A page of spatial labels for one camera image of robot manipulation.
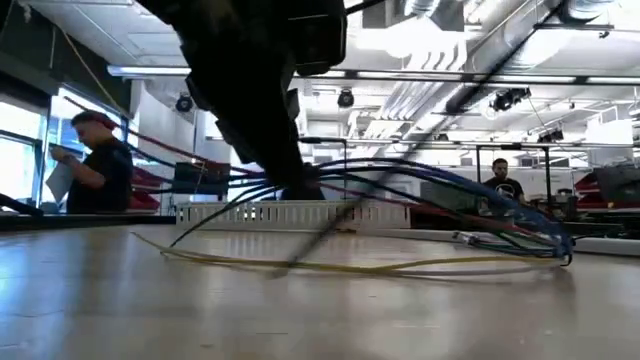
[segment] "security camera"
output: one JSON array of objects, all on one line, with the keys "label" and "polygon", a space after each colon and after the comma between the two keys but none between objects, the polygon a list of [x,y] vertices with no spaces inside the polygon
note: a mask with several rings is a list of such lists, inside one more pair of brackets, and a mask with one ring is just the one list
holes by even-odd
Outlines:
[{"label": "security camera", "polygon": [[189,94],[180,94],[178,101],[176,101],[176,110],[181,113],[189,112],[193,109],[193,99]]},{"label": "security camera", "polygon": [[496,94],[495,99],[489,106],[496,112],[507,111],[514,105],[522,102],[522,100],[531,97],[531,90],[526,89],[508,89],[507,91]]},{"label": "security camera", "polygon": [[341,108],[350,108],[353,106],[355,102],[355,98],[353,97],[353,93],[351,89],[342,89],[340,91],[340,95],[338,96],[338,106]]}]

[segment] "red cable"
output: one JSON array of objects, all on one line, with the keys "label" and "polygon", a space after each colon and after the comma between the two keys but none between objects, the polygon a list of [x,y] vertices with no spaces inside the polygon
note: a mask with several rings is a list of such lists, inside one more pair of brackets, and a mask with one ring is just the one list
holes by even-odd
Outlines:
[{"label": "red cable", "polygon": [[[88,108],[86,108],[86,107],[84,107],[84,106],[82,106],[82,105],[78,104],[76,101],[74,101],[73,99],[69,98],[68,96],[65,96],[65,97],[64,97],[64,99],[65,99],[65,100],[67,100],[67,101],[69,101],[70,103],[72,103],[73,105],[75,105],[75,106],[79,107],[80,109],[82,109],[82,110],[84,110],[84,111],[90,110],[90,109],[88,109]],[[120,128],[122,131],[125,131],[125,127],[124,127],[123,125],[118,125],[116,122],[114,122],[113,120],[109,119],[107,116],[105,116],[105,117],[104,117],[103,119],[101,119],[101,120],[102,120],[103,122],[107,122],[107,121],[108,121],[109,123],[108,123],[108,124],[105,124],[105,125],[106,125],[107,127],[109,127],[109,128],[115,128],[115,127],[118,127],[118,128]],[[129,129],[128,131],[129,131],[129,133],[130,133],[130,134],[132,134],[132,135],[134,135],[134,136],[137,136],[137,137],[139,137],[140,139],[142,139],[142,140],[144,140],[144,141],[148,141],[148,142],[150,142],[150,143],[152,143],[152,144],[154,144],[154,145],[157,145],[157,146],[159,146],[159,147],[161,147],[161,148],[163,148],[163,149],[169,150],[169,151],[171,151],[171,152],[174,152],[174,153],[177,153],[177,154],[180,154],[180,155],[183,155],[183,156],[186,156],[186,157],[192,158],[192,159],[199,160],[199,161],[201,161],[201,162],[203,162],[203,163],[205,163],[206,165],[209,165],[209,166],[211,166],[211,167],[214,167],[214,168],[215,168],[215,167],[222,167],[222,166],[229,165],[229,164],[224,164],[224,163],[219,163],[219,162],[211,161],[211,160],[209,160],[209,159],[207,159],[207,158],[204,158],[204,157],[202,157],[202,156],[199,156],[199,155],[196,155],[196,154],[192,154],[192,153],[186,152],[186,151],[184,151],[184,150],[180,150],[180,149],[175,148],[175,147],[173,147],[173,146],[171,146],[171,145],[167,145],[167,144],[165,144],[165,143],[163,143],[163,142],[161,142],[161,141],[159,141],[159,140],[156,140],[156,139],[154,139],[154,138],[152,138],[152,137],[148,137],[148,136],[146,136],[146,135],[142,135],[142,134],[140,134],[140,133],[138,133],[138,132],[136,132],[136,131],[133,131],[133,130],[131,130],[131,129]],[[240,169],[240,168],[234,168],[233,170],[238,171],[238,172],[243,172],[243,173],[245,173],[245,174],[256,174],[256,173],[257,173],[256,171],[246,170],[246,169]]]},{"label": "red cable", "polygon": [[[320,184],[320,186],[323,186],[323,187],[326,187],[326,188],[329,188],[329,189],[332,189],[332,190],[335,190],[335,191],[347,192],[349,194],[357,195],[357,196],[368,195],[368,194],[365,194],[365,193],[360,192],[360,191],[346,190],[346,189],[343,189],[341,187],[328,185],[328,184]],[[452,215],[452,214],[450,214],[450,213],[448,213],[446,211],[443,211],[441,209],[438,209],[438,208],[435,208],[433,206],[429,206],[429,205],[426,205],[426,204],[414,204],[414,203],[410,203],[410,202],[407,202],[407,201],[386,199],[386,198],[382,198],[382,197],[375,196],[375,195],[368,195],[368,196],[373,198],[373,199],[375,199],[375,200],[382,201],[382,202],[385,202],[385,203],[408,207],[408,208],[411,208],[411,209],[416,210],[418,212],[421,212],[423,214],[446,216],[448,218],[451,218],[451,219],[454,219],[454,220],[458,220],[455,215]],[[480,223],[480,224],[482,224],[482,225],[484,225],[486,227],[489,227],[489,228],[497,228],[497,229],[508,230],[508,231],[516,231],[516,232],[520,232],[520,233],[523,233],[523,234],[526,234],[526,235],[530,235],[530,236],[538,236],[538,234],[536,234],[536,233],[534,233],[532,231],[520,228],[518,226],[508,225],[508,224],[505,224],[505,223],[500,222],[500,221],[496,221],[496,220],[492,220],[492,219],[485,219],[485,218],[482,218],[482,217],[479,217],[479,216],[465,215],[465,214],[460,214],[459,216],[462,217],[463,219],[469,221],[469,222]]]},{"label": "red cable", "polygon": [[[78,102],[74,101],[73,99],[69,98],[68,96],[65,96],[64,99],[69,101],[70,103],[72,103],[73,105],[79,107],[80,109],[82,109],[84,111],[90,110],[90,109],[80,105]],[[109,123],[105,124],[105,125],[107,125],[107,127],[109,127],[110,129],[115,129],[116,127],[118,127],[123,131],[125,130],[123,125],[117,124],[113,120],[109,119],[107,116],[105,116],[104,119],[102,119],[102,121],[105,121],[105,122],[108,121]],[[159,140],[156,140],[156,139],[154,139],[152,137],[149,137],[149,136],[146,136],[146,135],[142,135],[142,134],[140,134],[140,133],[138,133],[136,131],[133,131],[131,129],[128,129],[128,131],[129,131],[130,134],[132,134],[134,136],[137,136],[142,140],[148,141],[148,142],[150,142],[150,143],[152,143],[154,145],[157,145],[157,146],[159,146],[159,147],[161,147],[163,149],[169,150],[171,152],[174,152],[174,153],[177,153],[177,154],[180,154],[180,155],[192,158],[192,159],[199,160],[199,161],[201,161],[201,162],[203,162],[203,163],[205,163],[205,164],[207,164],[209,166],[221,167],[221,166],[229,165],[229,164],[224,164],[224,163],[211,161],[211,160],[209,160],[207,158],[204,158],[202,156],[199,156],[199,155],[196,155],[196,154],[192,154],[192,153],[186,152],[184,150],[175,148],[175,147],[173,147],[171,145],[167,145],[167,144],[165,144],[165,143],[163,143],[163,142],[161,142]],[[252,171],[252,170],[247,170],[247,169],[240,169],[240,168],[234,168],[234,170],[238,171],[238,172],[244,172],[245,174],[257,174],[258,173],[257,171]],[[367,194],[359,192],[359,191],[347,190],[347,189],[343,189],[343,188],[340,188],[340,187],[337,187],[337,186],[333,186],[333,185],[328,185],[328,184],[318,183],[318,186],[324,187],[324,188],[327,188],[327,189],[336,190],[336,191],[346,192],[346,193],[349,193],[349,194],[352,194],[352,195],[357,195],[357,196],[367,195]],[[432,206],[428,206],[428,205],[425,205],[425,204],[414,204],[414,203],[410,203],[410,202],[406,202],[406,201],[386,199],[386,198],[381,198],[381,197],[377,197],[377,196],[373,196],[373,195],[370,196],[370,197],[372,197],[372,198],[374,198],[376,200],[382,201],[382,202],[395,204],[395,205],[402,205],[402,206],[417,210],[418,212],[421,212],[421,213],[424,213],[424,214],[446,216],[446,217],[449,217],[451,219],[457,220],[454,215],[449,214],[448,212],[443,211],[441,209],[434,208]],[[517,226],[506,225],[506,224],[501,223],[501,222],[496,221],[496,220],[485,219],[485,218],[481,218],[481,217],[478,217],[478,216],[464,215],[464,214],[461,214],[460,216],[463,217],[464,219],[470,221],[470,222],[484,223],[485,226],[489,226],[489,227],[493,227],[493,228],[499,228],[499,229],[501,228],[503,230],[517,231],[517,232],[521,232],[521,233],[524,233],[524,234],[527,234],[527,235],[533,235],[533,236],[536,235],[535,233],[533,233],[533,232],[531,232],[529,230],[522,229],[522,228],[517,227]]]}]

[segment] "blue cable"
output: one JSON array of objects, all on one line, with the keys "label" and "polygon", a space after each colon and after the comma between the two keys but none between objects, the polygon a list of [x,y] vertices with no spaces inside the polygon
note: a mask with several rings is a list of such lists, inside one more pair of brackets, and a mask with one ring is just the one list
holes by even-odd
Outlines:
[{"label": "blue cable", "polygon": [[[330,162],[326,162],[318,165],[318,168],[326,168],[334,165],[340,165],[340,164],[344,164],[344,162],[345,162],[344,159],[330,161]],[[402,164],[402,165],[411,166],[411,167],[420,169],[419,171],[418,170],[415,170],[415,171],[419,173],[423,173],[427,177],[435,177],[435,178],[439,178],[439,179],[463,186],[471,190],[472,192],[478,195],[481,195],[483,197],[486,197],[492,200],[493,202],[500,204],[508,209],[512,209],[515,212],[517,212],[517,214],[522,215],[525,218],[529,219],[530,221],[535,223],[541,231],[545,231],[551,237],[552,241],[554,241],[553,239],[555,239],[556,237],[560,238],[561,247],[558,249],[560,251],[556,251],[555,253],[556,257],[564,258],[565,256],[571,255],[572,253],[573,245],[571,242],[571,237],[565,231],[563,231],[559,225],[552,223],[543,215],[535,211],[526,209],[520,206],[520,204],[518,204],[517,202],[511,199],[505,198],[499,195],[498,193],[496,193],[495,191],[493,191],[492,189],[489,189],[486,186],[479,184],[475,181],[471,181],[467,178],[464,178],[460,175],[451,173],[443,169],[439,169],[439,168],[425,165],[425,164],[420,164],[413,161],[402,160],[402,159],[354,158],[354,159],[347,159],[346,162],[347,163],[387,162],[387,163]]]}]

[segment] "man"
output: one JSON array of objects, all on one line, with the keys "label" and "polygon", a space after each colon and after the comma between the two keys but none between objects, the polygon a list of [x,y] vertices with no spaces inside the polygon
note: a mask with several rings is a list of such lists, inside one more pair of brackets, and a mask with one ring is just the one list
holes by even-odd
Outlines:
[{"label": "man", "polygon": [[129,207],[133,162],[126,145],[111,133],[115,124],[105,115],[87,110],[71,125],[81,143],[91,149],[84,163],[61,147],[51,156],[69,168],[73,183],[67,198],[70,214],[122,213]]},{"label": "man", "polygon": [[505,159],[496,159],[492,166],[493,178],[484,182],[484,185],[494,189],[498,194],[526,204],[522,186],[516,180],[507,177],[509,174],[509,163]]}]

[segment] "paper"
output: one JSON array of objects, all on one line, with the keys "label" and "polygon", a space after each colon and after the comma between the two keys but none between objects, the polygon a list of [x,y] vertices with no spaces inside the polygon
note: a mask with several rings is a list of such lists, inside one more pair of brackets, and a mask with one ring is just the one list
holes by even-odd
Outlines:
[{"label": "paper", "polygon": [[73,173],[71,172],[71,168],[58,163],[46,181],[57,204],[62,203],[62,199],[64,199],[64,196],[69,192],[72,182]]}]

